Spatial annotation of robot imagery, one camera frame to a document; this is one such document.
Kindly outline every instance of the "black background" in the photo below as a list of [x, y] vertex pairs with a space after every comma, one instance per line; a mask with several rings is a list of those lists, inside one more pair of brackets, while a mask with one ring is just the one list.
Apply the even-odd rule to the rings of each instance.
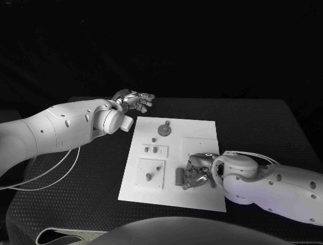
[[0, 1], [0, 109], [124, 88], [283, 99], [323, 163], [323, 4]]

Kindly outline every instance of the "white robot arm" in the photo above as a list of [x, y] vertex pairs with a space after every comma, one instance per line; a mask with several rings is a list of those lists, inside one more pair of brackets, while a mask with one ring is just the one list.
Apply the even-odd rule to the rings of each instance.
[[183, 189], [215, 181], [235, 203], [255, 203], [265, 211], [323, 226], [323, 175], [290, 166], [260, 166], [252, 158], [226, 151], [189, 157]]
[[127, 110], [144, 113], [153, 98], [153, 94], [126, 89], [111, 100], [59, 104], [26, 119], [0, 124], [0, 176], [26, 159], [72, 150], [118, 128], [128, 131], [134, 120], [124, 115]]

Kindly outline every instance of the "black table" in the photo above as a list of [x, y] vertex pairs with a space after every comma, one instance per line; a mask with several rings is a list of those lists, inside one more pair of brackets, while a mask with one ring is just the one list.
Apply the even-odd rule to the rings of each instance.
[[[97, 97], [74, 97], [69, 102], [91, 99]], [[319, 158], [284, 101], [156, 98], [153, 103], [146, 114], [134, 110], [128, 116], [134, 120], [137, 116], [213, 120], [221, 152], [255, 152], [283, 165], [323, 174]], [[81, 147], [77, 166], [58, 184], [39, 191], [16, 193], [7, 212], [13, 245], [35, 244], [38, 234], [51, 227], [110, 231], [130, 222], [162, 216], [209, 218], [252, 228], [287, 241], [323, 242], [323, 227], [290, 220], [255, 204], [238, 205], [225, 200], [228, 212], [221, 213], [118, 201], [133, 133], [134, 126], [130, 132], [118, 130], [113, 135], [97, 138]], [[65, 163], [23, 188], [39, 188], [58, 180], [72, 166], [77, 151], [72, 151]], [[48, 170], [64, 155], [41, 155], [26, 178]], [[66, 244], [68, 240], [74, 241], [72, 238], [62, 238], [56, 244]]]

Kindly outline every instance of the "white cable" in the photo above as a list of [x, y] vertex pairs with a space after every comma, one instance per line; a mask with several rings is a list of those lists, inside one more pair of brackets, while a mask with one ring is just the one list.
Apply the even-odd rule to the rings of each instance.
[[43, 174], [41, 174], [39, 176], [36, 176], [35, 178], [32, 178], [30, 180], [26, 180], [26, 181], [23, 181], [22, 183], [19, 183], [19, 184], [15, 184], [15, 185], [10, 185], [10, 186], [0, 186], [0, 190], [6, 190], [6, 189], [9, 189], [9, 188], [12, 188], [12, 187], [16, 187], [16, 186], [19, 186], [19, 185], [23, 185], [23, 184], [26, 184], [26, 183], [29, 183], [30, 181], [33, 181], [33, 180], [36, 180], [38, 178], [41, 178], [45, 174], [48, 174], [59, 165], [61, 165], [61, 163], [64, 162], [64, 160], [65, 160], [65, 158], [68, 157], [68, 155], [69, 155], [69, 153], [71, 153], [71, 151], [72, 150], [69, 150], [68, 151], [68, 153], [66, 153], [66, 155], [65, 155], [65, 157], [62, 158], [62, 160], [59, 161], [59, 163], [43, 173]]
[[[78, 160], [79, 151], [81, 151], [81, 147], [78, 147], [78, 153], [77, 153], [75, 163], [77, 163], [77, 160]], [[35, 190], [42, 190], [42, 189], [51, 187], [51, 186], [52, 186], [54, 184], [56, 184], [56, 183], [64, 179], [64, 177], [69, 174], [69, 172], [71, 172], [71, 170], [72, 170], [72, 168], [74, 168], [74, 166], [75, 166], [75, 163], [74, 163], [72, 167], [69, 168], [66, 174], [61, 177], [61, 179], [59, 179], [56, 182], [54, 182], [52, 184], [49, 184], [48, 186], [45, 186], [45, 187], [42, 187], [42, 188], [38, 188], [38, 189], [20, 189], [20, 188], [13, 188], [13, 187], [10, 187], [10, 189], [13, 189], [13, 190], [23, 190], [23, 191], [35, 191]]]
[[260, 157], [260, 158], [265, 159], [267, 161], [270, 161], [271, 164], [275, 163], [275, 164], [281, 165], [273, 158], [270, 158], [270, 157], [267, 157], [267, 156], [264, 156], [261, 154], [257, 154], [257, 153], [252, 153], [252, 152], [239, 152], [239, 151], [226, 151], [226, 152], [234, 152], [234, 153], [239, 153], [239, 154], [244, 154], [244, 155], [251, 155], [251, 156]]

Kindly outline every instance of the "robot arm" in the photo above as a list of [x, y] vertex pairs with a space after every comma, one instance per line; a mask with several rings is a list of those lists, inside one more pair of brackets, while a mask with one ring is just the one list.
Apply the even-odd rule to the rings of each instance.
[[[195, 154], [189, 157], [188, 169], [189, 165], [203, 166], [203, 170], [189, 178], [185, 190], [213, 180], [232, 202], [255, 203], [268, 212], [323, 226], [321, 174], [277, 164], [260, 166], [252, 158], [232, 152], [221, 156]], [[209, 178], [200, 180], [199, 174]]]
[[118, 128], [128, 131], [134, 121], [124, 114], [128, 109], [144, 113], [153, 98], [153, 94], [126, 89], [113, 100], [59, 104], [26, 119], [0, 124], [0, 176], [26, 159], [72, 150]]

